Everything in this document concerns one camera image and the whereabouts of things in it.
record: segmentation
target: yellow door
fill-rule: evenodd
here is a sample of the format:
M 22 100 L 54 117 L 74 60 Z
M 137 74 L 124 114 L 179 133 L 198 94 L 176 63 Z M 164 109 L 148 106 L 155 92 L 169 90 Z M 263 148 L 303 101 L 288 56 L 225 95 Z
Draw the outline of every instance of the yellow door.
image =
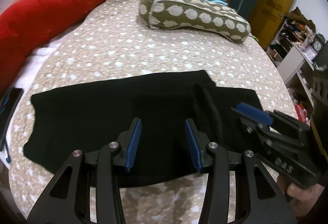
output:
M 266 49 L 282 25 L 283 17 L 289 12 L 294 0 L 258 0 L 249 23 L 252 34 Z

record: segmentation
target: metal pivot screw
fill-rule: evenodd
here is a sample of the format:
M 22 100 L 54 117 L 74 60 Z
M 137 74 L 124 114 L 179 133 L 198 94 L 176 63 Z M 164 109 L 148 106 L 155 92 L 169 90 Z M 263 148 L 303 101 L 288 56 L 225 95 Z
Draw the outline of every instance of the metal pivot screw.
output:
M 268 146 L 272 146 L 272 141 L 270 139 L 266 139 L 265 140 L 265 143 L 268 145 Z
M 284 163 L 281 164 L 281 169 L 282 169 L 282 170 L 285 170 L 286 167 L 287 167 L 287 163 L 286 163 L 286 162 L 284 162 Z
M 274 162 L 277 166 L 280 166 L 282 161 L 280 158 L 277 158 L 276 161 Z
M 254 152 L 251 151 L 251 150 L 246 150 L 245 151 L 245 155 L 248 156 L 248 157 L 253 157 L 254 156 Z
M 81 151 L 81 150 L 74 150 L 73 153 L 72 153 L 72 155 L 73 155 L 74 157 L 78 157 L 78 156 L 80 156 L 81 154 L 82 154 L 82 151 Z
M 287 168 L 287 172 L 288 173 L 291 173 L 293 171 L 293 167 L 292 166 L 288 166 L 288 168 Z
M 109 147 L 110 148 L 116 148 L 116 147 L 118 147 L 118 142 L 111 142 L 111 143 L 109 143 Z
M 215 149 L 215 148 L 218 148 L 218 144 L 215 143 L 215 142 L 210 142 L 210 143 L 208 144 L 208 147 L 209 147 L 209 148 L 212 148 L 212 149 Z

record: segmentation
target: clock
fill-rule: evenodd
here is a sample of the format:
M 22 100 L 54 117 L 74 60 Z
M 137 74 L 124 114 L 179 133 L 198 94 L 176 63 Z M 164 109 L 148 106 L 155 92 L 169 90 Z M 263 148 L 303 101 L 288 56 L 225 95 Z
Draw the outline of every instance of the clock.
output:
M 311 46 L 308 46 L 303 53 L 309 61 L 312 61 L 318 55 L 318 53 Z
M 325 42 L 322 40 L 322 38 L 318 35 L 315 35 L 314 41 L 312 42 L 311 46 L 315 52 L 319 53 L 324 44 Z

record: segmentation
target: beige quilt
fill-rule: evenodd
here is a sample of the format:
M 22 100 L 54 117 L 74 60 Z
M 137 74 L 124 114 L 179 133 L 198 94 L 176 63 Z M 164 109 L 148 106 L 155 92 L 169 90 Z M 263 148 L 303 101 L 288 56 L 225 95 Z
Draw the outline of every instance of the beige quilt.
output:
M 201 30 L 153 31 L 139 19 L 138 6 L 139 0 L 107 0 L 94 9 L 43 64 L 20 102 L 11 131 L 9 180 L 25 217 L 52 177 L 22 152 L 33 129 L 32 94 L 78 83 L 204 69 L 217 86 L 254 89 L 264 109 L 296 116 L 278 71 L 253 38 L 237 45 Z M 206 182 L 207 175 L 193 174 L 154 186 L 121 189 L 127 223 L 197 224 Z M 230 187 L 232 221 L 233 173 Z M 93 188 L 90 199 L 91 220 L 96 222 Z

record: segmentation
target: black phone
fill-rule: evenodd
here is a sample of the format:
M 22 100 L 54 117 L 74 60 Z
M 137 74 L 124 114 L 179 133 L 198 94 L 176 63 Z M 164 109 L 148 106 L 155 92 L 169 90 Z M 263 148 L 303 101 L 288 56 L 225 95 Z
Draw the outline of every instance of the black phone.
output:
M 3 151 L 10 120 L 23 93 L 21 88 L 9 88 L 0 105 L 0 151 Z

